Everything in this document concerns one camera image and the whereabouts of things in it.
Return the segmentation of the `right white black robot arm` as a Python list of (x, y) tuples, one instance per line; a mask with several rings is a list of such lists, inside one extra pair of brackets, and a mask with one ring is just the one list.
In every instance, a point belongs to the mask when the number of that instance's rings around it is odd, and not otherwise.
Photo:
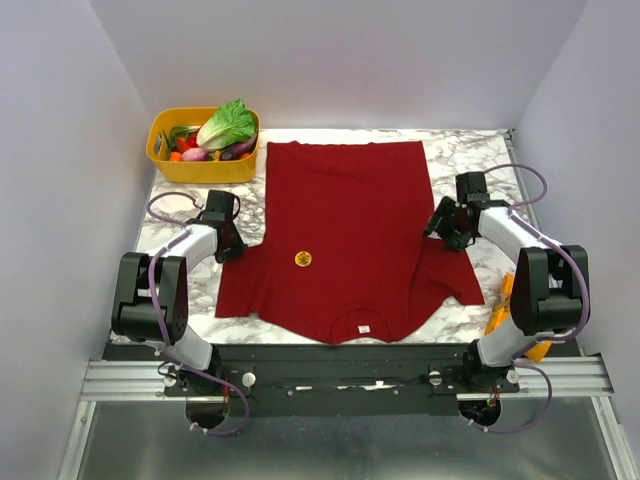
[(436, 234), (446, 249), (457, 252), (483, 238), (515, 264), (508, 317), (464, 353), (459, 371), (466, 389), (485, 390), (535, 345), (570, 341), (588, 322), (586, 250), (547, 237), (515, 206), (492, 198), (484, 172), (457, 175), (455, 197), (442, 198), (424, 233)]

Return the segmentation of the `round gold brooch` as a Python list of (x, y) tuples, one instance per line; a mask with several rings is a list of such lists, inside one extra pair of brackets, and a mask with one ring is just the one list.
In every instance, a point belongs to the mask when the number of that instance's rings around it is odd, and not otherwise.
[(313, 257), (309, 251), (299, 251), (294, 255), (294, 262), (298, 267), (306, 268), (311, 265)]

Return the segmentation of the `red t-shirt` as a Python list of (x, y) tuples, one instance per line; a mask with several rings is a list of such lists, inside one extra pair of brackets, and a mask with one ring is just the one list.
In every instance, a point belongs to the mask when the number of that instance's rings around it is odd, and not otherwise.
[[(423, 236), (434, 196), (418, 141), (271, 143), (262, 242), (223, 267), (216, 314), (337, 345), (402, 340), (448, 299), (484, 297), (467, 254)], [(294, 255), (309, 251), (309, 267)]]

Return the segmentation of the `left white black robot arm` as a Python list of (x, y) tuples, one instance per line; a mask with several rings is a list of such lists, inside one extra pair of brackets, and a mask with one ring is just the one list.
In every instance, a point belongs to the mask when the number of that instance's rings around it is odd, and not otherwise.
[(243, 256), (247, 245), (235, 225), (240, 209), (237, 195), (211, 190), (177, 236), (152, 252), (128, 252), (119, 263), (112, 331), (187, 369), (188, 384), (201, 395), (220, 387), (222, 372), (216, 347), (188, 326), (188, 274), (210, 257), (224, 264)]

